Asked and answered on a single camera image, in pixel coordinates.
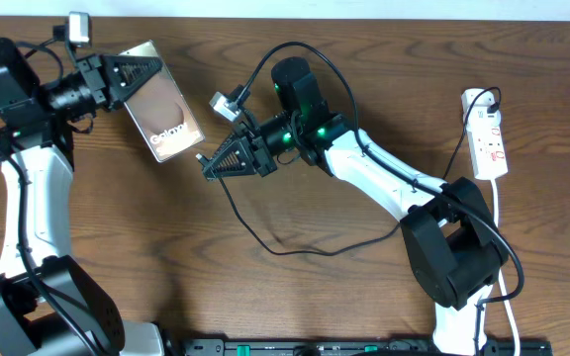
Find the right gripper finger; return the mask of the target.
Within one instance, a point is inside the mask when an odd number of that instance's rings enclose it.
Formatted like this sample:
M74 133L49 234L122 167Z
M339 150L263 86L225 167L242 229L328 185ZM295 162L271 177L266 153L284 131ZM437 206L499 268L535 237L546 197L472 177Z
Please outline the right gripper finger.
M246 137L242 139L243 155L230 153L226 157L201 158L202 173L207 180L216 180L224 177L255 175L257 173L255 157Z
M224 139L220 146L215 150L211 156L212 160L219 157L226 157L230 153L235 155L243 155L244 148L242 139L244 138L243 124L236 124L232 126L231 133Z

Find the Galaxy S25 Ultra smartphone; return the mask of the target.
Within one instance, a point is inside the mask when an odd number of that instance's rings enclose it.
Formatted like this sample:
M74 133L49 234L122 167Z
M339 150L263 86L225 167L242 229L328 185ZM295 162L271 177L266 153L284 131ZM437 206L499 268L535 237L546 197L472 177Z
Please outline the Galaxy S25 Ultra smartphone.
M121 52L153 57L161 69L127 102L126 108L159 163L205 140L199 124L153 41Z

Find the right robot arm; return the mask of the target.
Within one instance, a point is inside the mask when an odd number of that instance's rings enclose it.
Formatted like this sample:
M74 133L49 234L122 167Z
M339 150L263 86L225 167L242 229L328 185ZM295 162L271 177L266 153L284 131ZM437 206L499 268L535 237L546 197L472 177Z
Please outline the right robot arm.
M262 123L243 105L247 86L211 99L234 126L212 157L201 158L206 179L266 176L279 155L295 149L309 165L353 185L398 222L413 274L435 303L435 348L481 354L485 306L510 250L478 187L466 178L431 177L386 152L329 108L306 59L279 61L271 79L282 110Z

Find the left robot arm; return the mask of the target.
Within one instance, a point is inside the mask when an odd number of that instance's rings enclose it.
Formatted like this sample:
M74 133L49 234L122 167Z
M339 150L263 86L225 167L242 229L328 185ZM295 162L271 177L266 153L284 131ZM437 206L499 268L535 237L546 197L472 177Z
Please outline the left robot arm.
M159 327L122 319L71 252L68 200L77 123L115 111L162 69L154 56L91 54L43 83L34 44L0 38L3 355L161 355Z

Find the white power strip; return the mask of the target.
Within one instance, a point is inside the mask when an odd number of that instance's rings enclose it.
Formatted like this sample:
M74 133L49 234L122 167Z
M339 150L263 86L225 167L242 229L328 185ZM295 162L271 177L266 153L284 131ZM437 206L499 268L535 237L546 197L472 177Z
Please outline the white power strip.
M492 91L470 88L461 95L474 177L490 181L508 173L500 105Z

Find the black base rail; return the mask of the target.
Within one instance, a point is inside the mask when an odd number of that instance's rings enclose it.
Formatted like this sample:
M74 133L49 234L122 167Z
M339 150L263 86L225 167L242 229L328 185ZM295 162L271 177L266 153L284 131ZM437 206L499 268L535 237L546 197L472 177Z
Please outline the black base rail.
M346 356L346 355L487 355L553 356L546 340L513 341L489 338L477 347L474 342L436 344L431 338L410 335L390 339L223 339L195 338L180 343L187 356Z

